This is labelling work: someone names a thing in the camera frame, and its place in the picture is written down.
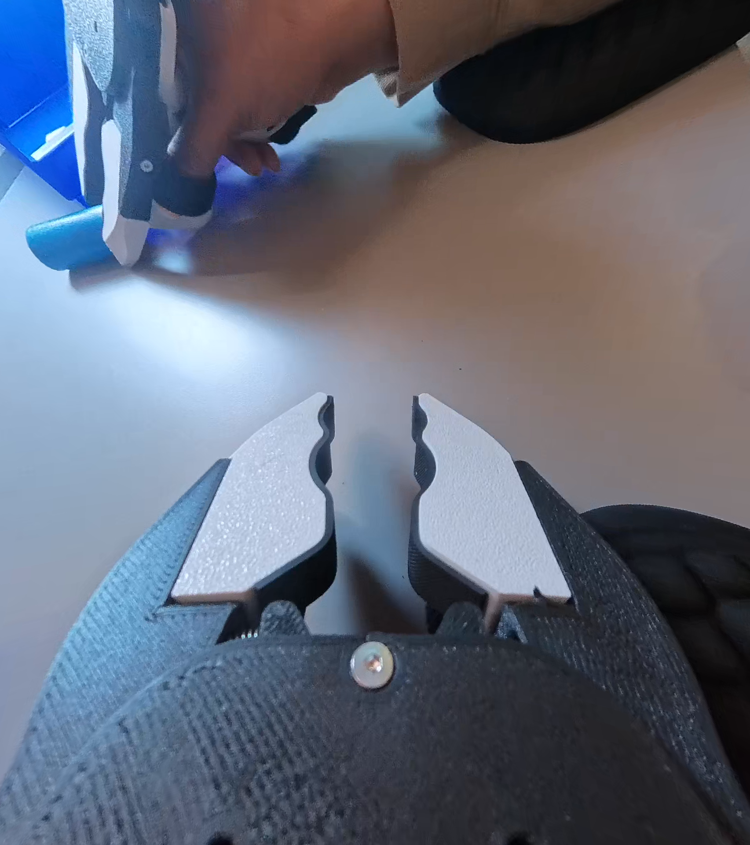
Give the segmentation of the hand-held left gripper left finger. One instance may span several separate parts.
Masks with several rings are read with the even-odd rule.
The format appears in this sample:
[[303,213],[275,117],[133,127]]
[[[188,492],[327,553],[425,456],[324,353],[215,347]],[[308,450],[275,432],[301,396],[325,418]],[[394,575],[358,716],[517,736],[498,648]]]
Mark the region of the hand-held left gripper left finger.
[[334,399],[314,394],[228,459],[169,594],[179,607],[233,604],[251,627],[285,601],[304,614],[337,574]]

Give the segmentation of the person's right hand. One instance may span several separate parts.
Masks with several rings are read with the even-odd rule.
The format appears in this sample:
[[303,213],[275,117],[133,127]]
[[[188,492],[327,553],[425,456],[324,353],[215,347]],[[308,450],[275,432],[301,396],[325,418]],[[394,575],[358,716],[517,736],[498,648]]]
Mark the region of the person's right hand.
[[278,172],[273,147],[246,134],[398,64],[386,1],[190,2],[178,25],[187,112],[170,154],[200,179],[222,157],[252,176]]

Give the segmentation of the person's right forearm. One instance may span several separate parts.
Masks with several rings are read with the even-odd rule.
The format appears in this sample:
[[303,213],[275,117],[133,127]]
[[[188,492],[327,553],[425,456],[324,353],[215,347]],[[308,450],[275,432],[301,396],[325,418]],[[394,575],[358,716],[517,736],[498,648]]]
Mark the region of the person's right forearm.
[[460,63],[535,29],[567,26],[614,1],[390,1],[398,58],[378,71],[397,106]]

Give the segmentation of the blue plastic bin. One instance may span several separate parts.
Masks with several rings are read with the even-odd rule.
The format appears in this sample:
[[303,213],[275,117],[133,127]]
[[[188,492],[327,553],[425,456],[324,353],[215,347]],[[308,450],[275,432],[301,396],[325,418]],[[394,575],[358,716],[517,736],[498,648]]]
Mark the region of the blue plastic bin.
[[0,1],[0,144],[83,204],[65,47],[61,1]]

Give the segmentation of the blue wooden cylinder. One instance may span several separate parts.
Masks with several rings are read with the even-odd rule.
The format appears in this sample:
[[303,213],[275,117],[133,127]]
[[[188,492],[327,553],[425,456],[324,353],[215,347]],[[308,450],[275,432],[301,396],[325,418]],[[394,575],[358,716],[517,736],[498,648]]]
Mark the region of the blue wooden cylinder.
[[115,265],[103,238],[103,207],[93,206],[30,226],[25,239],[33,256],[56,271]]

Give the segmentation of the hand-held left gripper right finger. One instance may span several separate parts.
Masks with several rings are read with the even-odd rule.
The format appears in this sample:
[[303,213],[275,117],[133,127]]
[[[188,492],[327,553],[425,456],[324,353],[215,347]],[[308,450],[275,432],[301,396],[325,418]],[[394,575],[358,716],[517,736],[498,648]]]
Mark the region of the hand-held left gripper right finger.
[[431,615],[455,604],[487,631],[507,604],[563,606],[567,577],[515,460],[485,429],[430,394],[413,397],[409,578]]

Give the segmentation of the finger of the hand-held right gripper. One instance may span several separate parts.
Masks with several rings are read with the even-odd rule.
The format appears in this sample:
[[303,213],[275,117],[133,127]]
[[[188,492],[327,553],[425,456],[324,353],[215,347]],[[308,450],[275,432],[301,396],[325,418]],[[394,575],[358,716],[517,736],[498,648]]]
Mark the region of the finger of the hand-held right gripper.
[[101,204],[105,192],[102,129],[106,101],[95,84],[79,46],[72,44],[72,107],[78,179],[86,204]]
[[133,267],[141,256],[149,231],[148,220],[125,217],[120,211],[122,137],[114,121],[101,129],[104,166],[103,240],[122,267]]

